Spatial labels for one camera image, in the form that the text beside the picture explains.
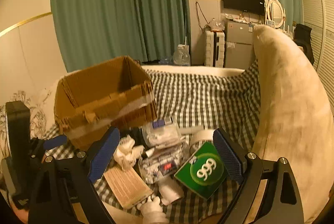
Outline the white tissue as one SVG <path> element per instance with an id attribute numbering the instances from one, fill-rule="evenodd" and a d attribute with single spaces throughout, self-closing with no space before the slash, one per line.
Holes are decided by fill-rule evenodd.
<path id="1" fill-rule="evenodd" d="M 130 135 L 127 135 L 120 139 L 119 145 L 113 154 L 113 158 L 123 171 L 127 171 L 135 166 L 143 152 L 144 146 L 136 146 L 135 140 Z"/>

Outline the green 999 medicine box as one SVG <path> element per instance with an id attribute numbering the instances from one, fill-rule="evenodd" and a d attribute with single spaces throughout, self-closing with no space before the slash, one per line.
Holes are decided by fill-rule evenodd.
<path id="1" fill-rule="evenodd" d="M 217 149 L 205 142 L 174 174 L 174 178 L 201 198 L 209 199 L 228 173 Z"/>

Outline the silver blister pack bag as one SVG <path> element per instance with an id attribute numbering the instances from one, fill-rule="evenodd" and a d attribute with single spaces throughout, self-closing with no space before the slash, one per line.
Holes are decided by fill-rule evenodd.
<path id="1" fill-rule="evenodd" d="M 173 175 L 189 159 L 190 149 L 186 142 L 173 147 L 154 150 L 138 162 L 139 173 L 146 184 L 155 184 L 166 176 Z"/>

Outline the white small bottle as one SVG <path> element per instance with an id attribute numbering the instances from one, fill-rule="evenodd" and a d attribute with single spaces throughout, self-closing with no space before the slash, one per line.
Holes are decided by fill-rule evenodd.
<path id="1" fill-rule="evenodd" d="M 183 189 L 170 176 L 159 180 L 157 184 L 161 195 L 161 202 L 165 206 L 184 197 Z"/>

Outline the white tape roll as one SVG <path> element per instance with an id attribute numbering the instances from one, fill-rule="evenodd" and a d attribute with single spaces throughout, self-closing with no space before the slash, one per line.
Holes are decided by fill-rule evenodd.
<path id="1" fill-rule="evenodd" d="M 205 142 L 213 143 L 213 133 L 214 129 L 205 129 L 193 134 L 189 142 L 190 153 L 193 154 Z"/>

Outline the clear plastic bag with items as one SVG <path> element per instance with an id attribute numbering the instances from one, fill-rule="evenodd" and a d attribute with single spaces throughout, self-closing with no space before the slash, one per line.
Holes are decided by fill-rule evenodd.
<path id="1" fill-rule="evenodd" d="M 175 116 L 145 124 L 142 126 L 142 135 L 148 147 L 157 149 L 169 148 L 184 140 Z"/>

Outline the floral white bedsheet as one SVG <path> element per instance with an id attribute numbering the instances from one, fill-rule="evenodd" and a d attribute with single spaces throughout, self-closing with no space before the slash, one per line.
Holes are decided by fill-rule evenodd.
<path id="1" fill-rule="evenodd" d="M 54 105 L 58 81 L 35 94 L 17 91 L 1 105 L 1 159 L 29 155 L 32 139 L 60 135 Z"/>

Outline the brown cardboard box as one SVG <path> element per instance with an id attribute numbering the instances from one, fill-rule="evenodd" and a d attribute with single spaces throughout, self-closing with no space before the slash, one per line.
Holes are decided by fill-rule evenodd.
<path id="1" fill-rule="evenodd" d="M 122 56 L 72 72 L 58 81 L 54 120 L 83 151 L 111 126 L 126 130 L 157 118 L 153 84 L 141 65 Z"/>

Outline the large cream pillow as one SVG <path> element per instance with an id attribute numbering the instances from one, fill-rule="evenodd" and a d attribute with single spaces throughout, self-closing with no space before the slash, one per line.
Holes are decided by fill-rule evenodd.
<path id="1" fill-rule="evenodd" d="M 253 151 L 286 158 L 297 181 L 305 223 L 324 209 L 333 185 L 333 115 L 312 64 L 277 29 L 253 31 L 260 84 L 260 122 Z"/>

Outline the green curtain left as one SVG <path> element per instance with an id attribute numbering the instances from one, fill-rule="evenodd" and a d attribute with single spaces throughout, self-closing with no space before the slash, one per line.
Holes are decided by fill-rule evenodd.
<path id="1" fill-rule="evenodd" d="M 50 0 L 66 70 L 118 56 L 147 62 L 191 44 L 189 0 Z"/>

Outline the large clear water bottle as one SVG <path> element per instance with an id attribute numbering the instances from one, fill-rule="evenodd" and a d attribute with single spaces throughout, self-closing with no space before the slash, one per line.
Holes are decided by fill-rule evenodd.
<path id="1" fill-rule="evenodd" d="M 179 44 L 173 54 L 173 63 L 176 66 L 190 66 L 191 59 L 186 45 Z"/>

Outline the black chair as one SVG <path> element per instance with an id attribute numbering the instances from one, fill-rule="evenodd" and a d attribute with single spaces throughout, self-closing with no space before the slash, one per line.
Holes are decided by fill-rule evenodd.
<path id="1" fill-rule="evenodd" d="M 309 26 L 298 23 L 294 30 L 293 41 L 299 47 L 302 47 L 303 53 L 313 65 L 315 60 L 311 47 L 311 31 L 312 28 L 310 28 Z"/>

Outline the grey mini fridge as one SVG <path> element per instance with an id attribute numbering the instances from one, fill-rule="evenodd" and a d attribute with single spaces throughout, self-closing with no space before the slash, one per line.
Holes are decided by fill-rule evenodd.
<path id="1" fill-rule="evenodd" d="M 225 24 L 224 66 L 246 70 L 255 60 L 253 25 L 233 21 Z"/>

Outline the white suitcase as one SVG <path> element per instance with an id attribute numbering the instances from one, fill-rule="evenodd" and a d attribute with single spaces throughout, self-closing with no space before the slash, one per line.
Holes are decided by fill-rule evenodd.
<path id="1" fill-rule="evenodd" d="M 224 66 L 225 34 L 223 32 L 205 31 L 205 66 Z"/>

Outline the white round vanity mirror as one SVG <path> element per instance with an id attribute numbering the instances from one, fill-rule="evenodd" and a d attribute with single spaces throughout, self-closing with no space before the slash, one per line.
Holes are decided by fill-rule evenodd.
<path id="1" fill-rule="evenodd" d="M 284 29 L 285 9 L 279 0 L 269 0 L 266 7 L 266 25 L 275 29 Z"/>

